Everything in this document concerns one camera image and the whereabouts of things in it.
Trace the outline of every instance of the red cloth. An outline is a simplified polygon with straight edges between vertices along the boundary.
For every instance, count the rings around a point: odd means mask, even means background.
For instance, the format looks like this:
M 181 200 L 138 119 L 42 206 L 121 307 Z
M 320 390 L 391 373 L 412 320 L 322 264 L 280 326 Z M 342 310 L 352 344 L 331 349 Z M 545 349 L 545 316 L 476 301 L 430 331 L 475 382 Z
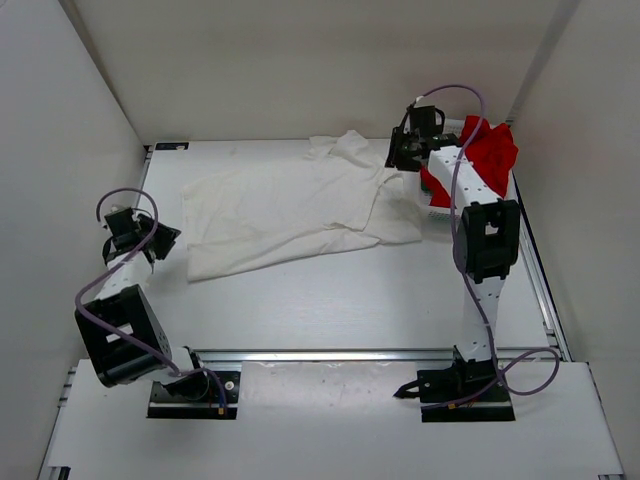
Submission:
M 460 135 L 461 143 L 467 141 L 477 123 L 477 116 L 467 116 Z M 473 139 L 473 143 L 465 151 L 465 155 L 469 161 L 473 162 L 473 168 L 487 183 L 487 186 L 504 198 L 507 194 L 509 171 L 516 163 L 518 155 L 518 147 L 513 143 L 509 127 L 502 123 L 491 129 L 489 122 L 483 120 L 480 130 Z M 420 170 L 420 178 L 422 184 L 433 193 L 430 205 L 432 207 L 448 207 L 451 203 L 449 194 L 424 167 Z

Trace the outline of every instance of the gray wall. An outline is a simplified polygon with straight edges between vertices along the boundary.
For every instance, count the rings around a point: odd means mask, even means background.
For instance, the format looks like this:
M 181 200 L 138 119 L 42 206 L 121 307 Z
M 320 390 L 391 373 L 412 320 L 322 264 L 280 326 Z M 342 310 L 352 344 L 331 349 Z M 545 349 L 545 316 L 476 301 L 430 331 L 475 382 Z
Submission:
M 0 65 L 0 478 L 21 480 L 82 352 L 73 297 L 103 269 L 95 201 L 137 185 L 144 150 L 56 0 L 0 6 Z
M 570 348 L 640 478 L 640 4 L 583 0 L 515 126 L 518 184 Z
M 151 143 L 387 137 L 416 95 L 452 81 L 480 88 L 500 122 L 558 0 L 63 2 Z M 459 92 L 438 105 L 477 108 Z

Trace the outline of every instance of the purple cable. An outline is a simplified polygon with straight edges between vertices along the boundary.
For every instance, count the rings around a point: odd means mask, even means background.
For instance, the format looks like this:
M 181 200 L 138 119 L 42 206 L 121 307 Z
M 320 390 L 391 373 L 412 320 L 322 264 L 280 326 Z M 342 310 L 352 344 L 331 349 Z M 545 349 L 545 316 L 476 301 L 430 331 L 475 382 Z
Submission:
M 100 211 L 101 211 L 102 204 L 104 203 L 104 201 L 107 198 L 109 198 L 110 196 L 115 195 L 116 193 L 120 193 L 120 192 L 138 193 L 138 194 L 144 196 L 145 198 L 147 198 L 147 200 L 149 200 L 149 203 L 151 203 L 151 207 L 153 208 L 153 226 L 151 227 L 151 231 L 147 234 L 147 236 L 144 237 L 142 239 L 142 241 L 138 245 L 136 245 L 133 248 L 133 250 L 131 250 L 120 262 L 118 262 L 114 267 L 110 268 L 105 273 L 100 275 L 98 278 L 96 278 L 95 280 L 93 280 L 92 282 L 88 283 L 87 285 L 85 285 L 84 287 L 82 287 L 80 289 L 80 291 L 76 294 L 76 297 L 75 297 L 76 309 L 87 320 L 95 323 L 96 325 L 98 325 L 99 327 L 103 328 L 104 330 L 107 330 L 108 332 L 113 333 L 114 335 L 117 335 L 121 339 L 131 343 L 132 345 L 135 345 L 139 349 L 145 351 L 149 355 L 151 355 L 151 356 L 155 357 L 156 359 L 160 360 L 160 362 L 162 362 L 164 365 L 166 365 L 167 367 L 169 367 L 173 371 L 173 373 L 175 374 L 176 377 L 186 377 L 186 376 L 193 375 L 195 373 L 200 373 L 200 372 L 204 372 L 204 373 L 208 374 L 209 376 L 211 376 L 211 378 L 213 378 L 213 380 L 216 383 L 216 385 L 218 387 L 218 390 L 220 392 L 219 393 L 219 396 L 220 396 L 220 407 L 221 408 L 226 408 L 227 399 L 226 399 L 226 396 L 225 396 L 225 393 L 224 393 L 224 387 L 222 385 L 222 382 L 220 381 L 220 378 L 218 377 L 218 375 L 216 375 L 215 372 L 213 372 L 212 370 L 209 370 L 208 368 L 197 368 L 197 369 L 191 370 L 191 371 L 181 371 L 178 368 L 178 366 L 175 363 L 173 363 L 173 361 L 169 357 L 164 355 L 162 352 L 159 352 L 155 348 L 150 347 L 149 345 L 147 345 L 146 343 L 138 340 L 134 336 L 124 333 L 122 330 L 120 330 L 120 329 L 114 327 L 113 325 L 105 322 L 101 318 L 98 318 L 97 316 L 92 314 L 89 310 L 87 310 L 84 307 L 84 305 L 82 304 L 82 297 L 89 290 L 91 290 L 92 288 L 94 288 L 95 286 L 100 284 L 101 282 L 107 280 L 109 277 L 111 277 L 111 275 L 113 275 L 115 272 L 120 270 L 127 262 L 129 262 L 131 259 L 133 259 L 133 257 L 138 252 L 140 252 L 140 250 L 142 250 L 142 247 L 144 247 L 147 243 L 149 243 L 151 241 L 151 239 L 153 238 L 153 235 L 156 233 L 156 230 L 158 229 L 158 205 L 156 204 L 155 200 L 147 192 L 145 192 L 143 190 L 140 190 L 138 188 L 130 188 L 130 187 L 116 188 L 115 190 L 112 190 L 112 191 L 104 194 L 102 196 L 102 198 L 100 198 L 100 200 L 98 200 L 98 203 L 96 205 L 96 219 L 98 220 L 98 222 L 100 222 Z
M 453 178 L 452 178 L 452 181 L 451 181 L 451 203 L 449 204 L 449 214 L 451 216 L 451 237 L 453 239 L 453 250 L 455 251 L 455 248 L 456 248 L 456 218 L 455 218 L 455 214 L 456 214 L 456 187 L 457 187 L 457 184 L 458 184 L 458 173 L 460 172 L 460 164 L 461 164 L 462 158 L 464 157 L 464 152 L 467 149 L 467 147 L 469 145 L 471 145 L 471 142 L 473 142 L 473 139 L 475 138 L 476 134 L 480 130 L 480 127 L 482 126 L 482 121 L 486 117 L 486 107 L 485 107 L 484 97 L 482 96 L 482 94 L 478 90 L 476 90 L 473 87 L 470 87 L 468 85 L 459 84 L 459 83 L 451 83 L 451 84 L 442 85 L 440 87 L 436 87 L 436 88 L 434 88 L 432 90 L 429 90 L 424 95 L 421 95 L 420 97 L 418 97 L 410 105 L 410 107 L 414 106 L 422 98 L 427 97 L 427 96 L 431 95 L 432 93 L 438 92 L 440 90 L 445 90 L 445 89 L 448 89 L 448 88 L 461 88 L 463 90 L 468 90 L 468 91 L 472 92 L 476 97 L 478 97 L 478 100 L 480 101 L 480 116 L 478 118 L 478 123 L 476 124 L 475 128 L 473 129 L 473 132 L 471 132 L 471 135 L 469 136 L 467 141 L 464 142 L 464 144 L 460 148 L 460 152 L 458 153 L 458 159 L 457 159 L 456 165 L 455 165 L 455 167 L 453 169 Z M 466 397 L 458 398 L 456 400 L 450 400 L 448 402 L 442 402 L 442 403 L 437 403 L 437 404 L 433 404 L 433 405 L 424 406 L 424 407 L 422 407 L 422 409 L 423 410 L 431 410 L 431 409 L 435 409 L 435 408 L 448 407 L 450 405 L 456 405 L 457 406 L 457 405 L 461 405 L 461 404 L 470 402 L 470 401 L 475 400 L 476 398 L 478 398 L 480 395 L 482 395 L 487 390 L 489 390 L 496 383 L 502 383 L 502 385 L 504 385 L 504 387 L 509 392 L 511 392 L 514 395 L 519 395 L 519 396 L 535 395 L 536 393 L 539 393 L 542 390 L 544 390 L 545 388 L 547 388 L 551 384 L 551 382 L 553 382 L 555 380 L 556 375 L 558 374 L 558 370 L 560 369 L 560 356 L 558 355 L 558 353 L 555 350 L 553 350 L 552 348 L 550 348 L 550 347 L 534 348 L 534 349 L 528 350 L 525 353 L 523 353 L 522 355 L 519 355 L 518 357 L 514 358 L 511 362 L 509 362 L 509 364 L 505 368 L 501 369 L 500 366 L 498 365 L 498 352 L 496 350 L 495 338 L 493 336 L 493 330 L 491 329 L 491 324 L 489 323 L 489 318 L 487 317 L 487 314 L 485 313 L 484 308 L 482 307 L 482 304 L 480 303 L 480 301 L 474 295 L 473 288 L 471 286 L 469 278 L 467 277 L 467 275 L 464 272 L 460 272 L 460 273 L 462 274 L 462 278 L 464 280 L 465 287 L 467 288 L 467 291 L 469 292 L 469 295 L 471 295 L 473 303 L 475 304 L 476 308 L 478 309 L 478 313 L 480 313 L 480 316 L 482 317 L 482 321 L 484 322 L 484 325 L 487 328 L 487 335 L 489 337 L 489 348 L 491 350 L 491 360 L 493 362 L 493 367 L 494 367 L 494 369 L 496 371 L 496 378 L 494 378 L 491 382 L 489 382 L 487 385 L 485 385 L 483 388 L 481 388 L 480 390 L 478 390 L 476 393 L 474 393 L 472 395 L 468 395 Z M 551 375 L 549 376 L 549 378 L 542 385 L 540 385 L 537 388 L 534 388 L 533 390 L 519 391 L 519 390 L 514 390 L 513 388 L 511 388 L 507 384 L 507 378 L 506 378 L 505 374 L 509 370 L 511 370 L 513 367 L 515 367 L 518 363 L 520 363 L 522 360 L 524 360 L 525 358 L 527 358 L 527 357 L 529 357 L 531 355 L 534 355 L 536 353 L 542 353 L 542 352 L 551 353 L 553 355 L 553 357 L 554 357 L 554 360 L 555 360 L 555 365 L 554 365 L 553 371 L 551 372 Z

